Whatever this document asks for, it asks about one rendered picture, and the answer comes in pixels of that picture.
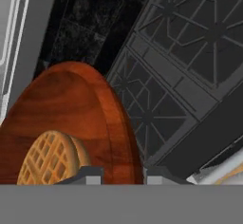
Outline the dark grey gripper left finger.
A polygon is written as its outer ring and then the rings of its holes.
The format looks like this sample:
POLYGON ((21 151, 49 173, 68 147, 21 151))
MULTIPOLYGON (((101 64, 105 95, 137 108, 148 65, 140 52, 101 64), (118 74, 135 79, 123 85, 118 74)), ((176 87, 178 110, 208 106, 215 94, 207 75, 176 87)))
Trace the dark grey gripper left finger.
POLYGON ((60 184, 102 185, 103 168, 97 166, 83 166, 76 176, 62 180, 60 184))

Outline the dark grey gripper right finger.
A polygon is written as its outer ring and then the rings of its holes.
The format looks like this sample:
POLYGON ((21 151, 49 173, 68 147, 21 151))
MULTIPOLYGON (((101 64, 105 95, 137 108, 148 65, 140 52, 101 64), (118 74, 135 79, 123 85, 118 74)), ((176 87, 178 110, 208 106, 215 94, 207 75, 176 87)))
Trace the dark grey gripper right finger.
POLYGON ((191 182, 174 177, 165 168, 143 168, 143 178, 146 185, 191 185, 191 182))

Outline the golden round waffle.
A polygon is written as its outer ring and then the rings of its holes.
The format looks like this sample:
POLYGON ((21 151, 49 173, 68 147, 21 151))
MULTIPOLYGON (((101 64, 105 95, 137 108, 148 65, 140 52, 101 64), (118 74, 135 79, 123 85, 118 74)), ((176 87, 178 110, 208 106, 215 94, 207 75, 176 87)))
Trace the golden round waffle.
POLYGON ((68 134, 48 130, 31 145, 21 166, 18 185, 52 185, 74 177, 91 160, 83 143, 68 134))

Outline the brown wooden bowl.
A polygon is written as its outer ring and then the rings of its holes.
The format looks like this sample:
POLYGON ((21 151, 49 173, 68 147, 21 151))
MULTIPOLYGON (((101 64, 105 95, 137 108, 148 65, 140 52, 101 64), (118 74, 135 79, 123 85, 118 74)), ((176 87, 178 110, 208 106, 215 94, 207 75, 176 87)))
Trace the brown wooden bowl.
POLYGON ((142 184, 139 149, 119 97, 91 65, 52 66, 21 94, 0 125, 0 184, 14 184, 37 137, 57 130, 81 140, 106 184, 142 184))

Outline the dark grey hob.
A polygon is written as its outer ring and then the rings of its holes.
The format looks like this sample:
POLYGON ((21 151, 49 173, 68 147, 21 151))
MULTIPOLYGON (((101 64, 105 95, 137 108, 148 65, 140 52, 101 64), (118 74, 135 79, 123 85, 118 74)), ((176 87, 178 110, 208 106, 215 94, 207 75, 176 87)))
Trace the dark grey hob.
POLYGON ((243 0, 147 0, 107 80, 145 166, 214 168, 243 146, 243 0))

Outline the grey fridge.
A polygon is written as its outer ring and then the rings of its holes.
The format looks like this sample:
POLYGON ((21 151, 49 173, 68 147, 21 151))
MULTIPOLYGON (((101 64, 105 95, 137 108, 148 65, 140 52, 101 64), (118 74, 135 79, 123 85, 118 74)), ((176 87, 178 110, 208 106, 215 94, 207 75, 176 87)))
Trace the grey fridge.
POLYGON ((0 124, 31 83, 54 0, 0 0, 0 124))

